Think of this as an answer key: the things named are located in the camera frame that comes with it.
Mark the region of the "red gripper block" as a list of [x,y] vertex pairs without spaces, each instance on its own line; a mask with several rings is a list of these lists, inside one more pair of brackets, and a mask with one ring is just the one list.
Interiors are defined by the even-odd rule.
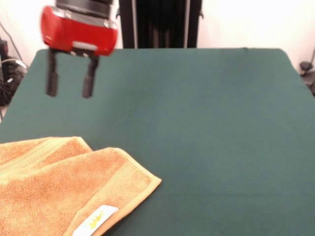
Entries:
[[111,20],[72,12],[56,6],[45,6],[41,14],[40,29],[44,44],[50,47],[46,94],[50,97],[57,95],[56,54],[58,51],[56,50],[71,52],[82,49],[97,55],[90,58],[82,90],[84,98],[92,97],[99,56],[110,55],[116,46],[118,38],[116,24]]

